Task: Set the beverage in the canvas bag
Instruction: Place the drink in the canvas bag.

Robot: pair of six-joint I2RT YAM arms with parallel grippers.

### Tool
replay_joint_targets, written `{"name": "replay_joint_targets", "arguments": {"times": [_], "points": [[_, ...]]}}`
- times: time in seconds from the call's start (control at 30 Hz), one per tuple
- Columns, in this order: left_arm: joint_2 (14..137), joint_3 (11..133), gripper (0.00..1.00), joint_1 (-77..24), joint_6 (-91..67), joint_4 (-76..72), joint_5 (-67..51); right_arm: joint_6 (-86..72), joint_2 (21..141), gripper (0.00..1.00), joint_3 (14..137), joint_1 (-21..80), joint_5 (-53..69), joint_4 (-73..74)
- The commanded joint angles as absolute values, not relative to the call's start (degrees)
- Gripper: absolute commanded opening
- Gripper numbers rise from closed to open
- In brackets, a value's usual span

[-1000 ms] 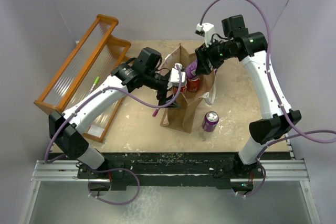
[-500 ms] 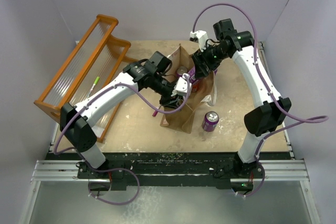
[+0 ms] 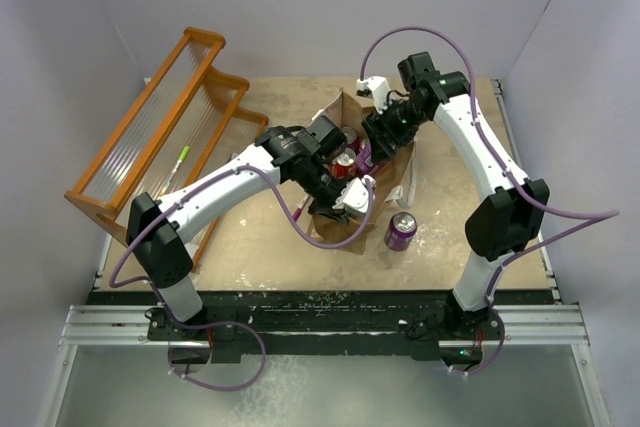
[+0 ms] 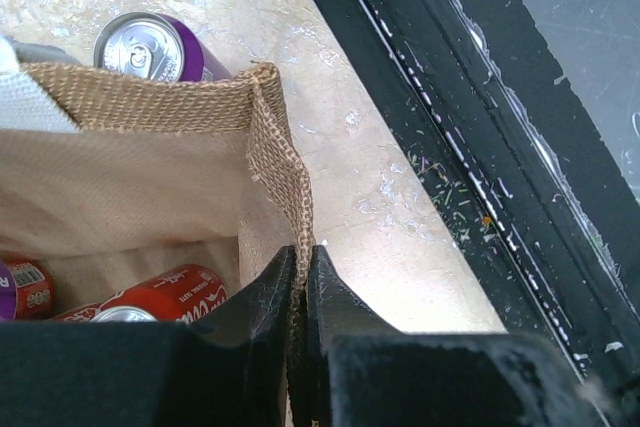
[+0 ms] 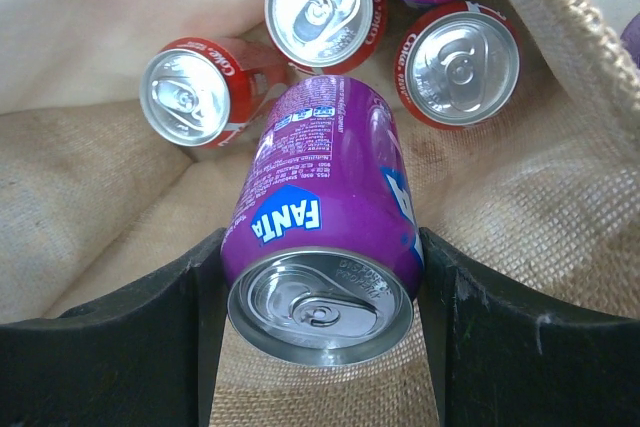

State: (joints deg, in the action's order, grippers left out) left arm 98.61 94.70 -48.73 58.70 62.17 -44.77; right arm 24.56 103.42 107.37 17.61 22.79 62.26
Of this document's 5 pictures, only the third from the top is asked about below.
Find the purple soda can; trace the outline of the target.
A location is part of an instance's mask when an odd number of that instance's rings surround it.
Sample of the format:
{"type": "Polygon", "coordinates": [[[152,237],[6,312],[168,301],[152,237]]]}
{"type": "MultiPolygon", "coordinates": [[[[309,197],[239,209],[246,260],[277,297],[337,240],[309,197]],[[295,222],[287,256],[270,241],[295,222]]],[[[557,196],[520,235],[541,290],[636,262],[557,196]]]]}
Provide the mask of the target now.
{"type": "Polygon", "coordinates": [[[389,221],[384,236],[386,247],[394,252],[406,251],[417,232],[417,221],[409,212],[398,212],[389,221]]]}
{"type": "Polygon", "coordinates": [[[372,149],[368,138],[360,142],[359,151],[356,154],[355,164],[361,175],[367,175],[374,169],[372,161],[372,149]]]}

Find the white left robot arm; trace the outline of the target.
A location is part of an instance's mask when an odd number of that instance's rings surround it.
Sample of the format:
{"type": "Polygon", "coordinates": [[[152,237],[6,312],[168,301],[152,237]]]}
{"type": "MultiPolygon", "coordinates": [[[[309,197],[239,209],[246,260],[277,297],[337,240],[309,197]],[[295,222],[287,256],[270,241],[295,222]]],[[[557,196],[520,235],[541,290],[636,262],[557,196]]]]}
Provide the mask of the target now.
{"type": "Polygon", "coordinates": [[[248,198],[287,181],[297,183],[323,213],[364,212],[366,187],[337,179],[331,158],[346,145],[340,129],[320,116],[308,127],[267,129],[244,151],[213,173],[178,191],[153,199],[148,193],[130,205],[127,243],[164,304],[170,325],[184,339],[202,334],[206,316],[189,277],[187,243],[205,226],[248,198]]]}

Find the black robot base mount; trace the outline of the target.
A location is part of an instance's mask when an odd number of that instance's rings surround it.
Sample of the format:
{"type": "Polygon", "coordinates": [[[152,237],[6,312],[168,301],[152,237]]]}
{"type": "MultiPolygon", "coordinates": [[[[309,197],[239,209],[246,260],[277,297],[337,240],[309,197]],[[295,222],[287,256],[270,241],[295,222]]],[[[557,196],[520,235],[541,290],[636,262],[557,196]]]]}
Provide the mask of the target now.
{"type": "Polygon", "coordinates": [[[493,311],[456,312],[444,290],[206,291],[204,310],[176,324],[149,292],[93,292],[88,305],[141,311],[144,339],[204,344],[215,363],[244,355],[401,356],[478,364],[481,348],[504,335],[510,313],[554,303],[548,290],[503,290],[493,311]]]}

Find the brown canvas tote bag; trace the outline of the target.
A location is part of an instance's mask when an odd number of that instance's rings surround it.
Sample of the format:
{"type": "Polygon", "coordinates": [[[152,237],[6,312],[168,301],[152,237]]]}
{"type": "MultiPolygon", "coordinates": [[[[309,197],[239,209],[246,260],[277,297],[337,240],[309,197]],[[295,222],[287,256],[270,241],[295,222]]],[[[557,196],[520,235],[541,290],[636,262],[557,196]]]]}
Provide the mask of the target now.
{"type": "Polygon", "coordinates": [[[322,244],[336,245],[340,250],[358,255],[365,252],[371,232],[379,225],[388,226],[380,220],[381,215],[392,203],[409,208],[417,186],[415,142],[400,148],[388,161],[372,161],[369,137],[362,122],[375,112],[373,107],[361,105],[345,92],[318,112],[345,134],[347,147],[338,159],[351,162],[344,166],[331,165],[332,175],[344,180],[346,186],[334,203],[335,213],[309,212],[307,232],[322,244]]]}

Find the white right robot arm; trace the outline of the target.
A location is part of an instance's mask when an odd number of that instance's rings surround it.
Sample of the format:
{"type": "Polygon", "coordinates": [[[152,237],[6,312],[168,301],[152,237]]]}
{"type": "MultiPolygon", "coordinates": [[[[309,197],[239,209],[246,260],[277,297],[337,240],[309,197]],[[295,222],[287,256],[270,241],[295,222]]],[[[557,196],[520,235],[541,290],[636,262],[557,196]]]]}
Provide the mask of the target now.
{"type": "Polygon", "coordinates": [[[480,204],[465,223],[470,254],[444,310],[446,330],[467,338],[488,318],[507,261],[538,235],[549,187],[542,179],[530,179],[511,159],[463,73],[441,73],[428,53],[407,57],[398,71],[402,94],[381,76],[357,80],[357,95],[371,99],[375,108],[362,126],[372,160],[381,164],[413,141],[422,124],[433,122],[471,173],[480,204]]]}

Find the red cola can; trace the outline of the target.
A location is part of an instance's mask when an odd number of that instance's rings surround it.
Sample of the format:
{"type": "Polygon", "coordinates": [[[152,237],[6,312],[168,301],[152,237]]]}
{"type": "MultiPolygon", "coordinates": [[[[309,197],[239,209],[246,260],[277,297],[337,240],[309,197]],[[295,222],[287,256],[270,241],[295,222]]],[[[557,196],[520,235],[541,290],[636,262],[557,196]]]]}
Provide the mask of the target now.
{"type": "Polygon", "coordinates": [[[346,148],[332,162],[331,173],[336,179],[347,179],[357,174],[356,153],[346,148]]]}
{"type": "Polygon", "coordinates": [[[359,137],[357,131],[349,126],[341,128],[341,133],[345,136],[347,147],[352,150],[359,148],[359,137]]]}

